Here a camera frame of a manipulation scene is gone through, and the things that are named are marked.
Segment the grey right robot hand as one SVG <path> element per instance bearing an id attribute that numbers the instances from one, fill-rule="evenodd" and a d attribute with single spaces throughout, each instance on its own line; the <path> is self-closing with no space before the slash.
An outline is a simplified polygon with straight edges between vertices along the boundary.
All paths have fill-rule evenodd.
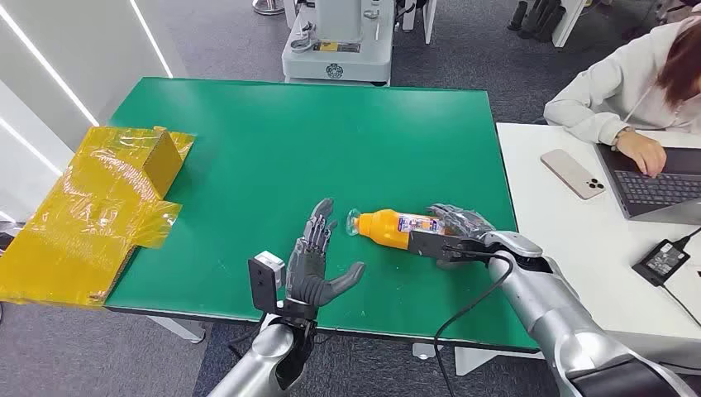
<path id="1" fill-rule="evenodd" d="M 487 219 L 472 210 L 444 203 L 434 203 L 426 210 L 431 216 L 439 218 L 445 232 L 452 236 L 481 240 L 485 233 L 496 230 Z"/>

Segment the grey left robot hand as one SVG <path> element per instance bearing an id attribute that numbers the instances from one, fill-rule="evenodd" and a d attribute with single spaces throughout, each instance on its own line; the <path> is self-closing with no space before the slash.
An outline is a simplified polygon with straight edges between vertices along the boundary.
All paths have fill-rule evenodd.
<path id="1" fill-rule="evenodd" d="M 334 201 L 325 198 L 314 207 L 287 263 L 286 297 L 316 308 L 358 284 L 365 271 L 365 263 L 357 261 L 344 274 L 332 280 L 325 277 L 327 248 L 337 225 L 330 219 L 333 206 Z"/>

